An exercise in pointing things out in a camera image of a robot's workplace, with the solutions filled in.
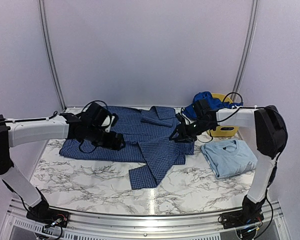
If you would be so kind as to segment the light blue t-shirt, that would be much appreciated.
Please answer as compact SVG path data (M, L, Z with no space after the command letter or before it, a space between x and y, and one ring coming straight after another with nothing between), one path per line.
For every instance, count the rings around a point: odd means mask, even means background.
M200 150L217 179L254 171L258 162L247 143L236 138L208 142Z

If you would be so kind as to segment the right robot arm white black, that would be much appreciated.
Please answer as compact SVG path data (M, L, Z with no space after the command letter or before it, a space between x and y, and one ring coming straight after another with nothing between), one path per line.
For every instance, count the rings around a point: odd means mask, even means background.
M242 201L242 209L237 219L242 224L253 220L266 201L268 189L273 183L278 159L288 142L288 131L283 117L274 105L265 107L238 107L219 110L194 108L197 119L186 123L181 114L176 114L179 124L175 127L169 140L176 143L191 143L207 130L218 126L235 126L254 128L256 148L259 152L254 178L247 195Z

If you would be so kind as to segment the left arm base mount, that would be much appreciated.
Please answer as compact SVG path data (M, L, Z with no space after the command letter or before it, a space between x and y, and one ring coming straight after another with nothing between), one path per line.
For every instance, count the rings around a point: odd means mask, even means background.
M69 221L70 213L68 211L50 208L46 200L41 200L37 205L28 207L26 217L36 222L44 223L46 225L58 225L66 228Z

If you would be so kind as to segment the blue patterned button shirt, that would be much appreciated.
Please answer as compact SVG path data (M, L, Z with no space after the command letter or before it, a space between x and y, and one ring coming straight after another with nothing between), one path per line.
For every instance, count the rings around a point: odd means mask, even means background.
M123 134L126 147L110 150L91 145L85 141L83 150L79 142L66 140L59 154L76 160L112 161L142 163L129 170L130 186L133 190L156 188L169 169L183 165L187 155L194 154L194 143L177 143L169 140L179 124L172 107L152 106L149 110L123 106L109 106L112 114L118 115L118 122L112 130Z

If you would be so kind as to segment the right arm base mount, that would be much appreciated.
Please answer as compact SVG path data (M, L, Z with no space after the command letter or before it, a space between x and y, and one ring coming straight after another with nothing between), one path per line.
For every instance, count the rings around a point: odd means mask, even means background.
M262 210L249 212L249 209L240 209L236 211L228 211L222 213L218 217L218 222L222 224L224 229L231 229L261 223L264 220Z

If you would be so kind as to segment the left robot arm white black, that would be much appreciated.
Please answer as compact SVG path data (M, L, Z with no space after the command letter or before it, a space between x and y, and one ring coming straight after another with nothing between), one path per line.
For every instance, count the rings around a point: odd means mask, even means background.
M19 145L53 139L89 141L94 147L119 151L126 146L121 133L111 128L117 115L88 116L85 113L61 113L54 117L4 119L0 115L0 179L18 194L43 223L53 219L53 211L40 191L13 163L10 149Z

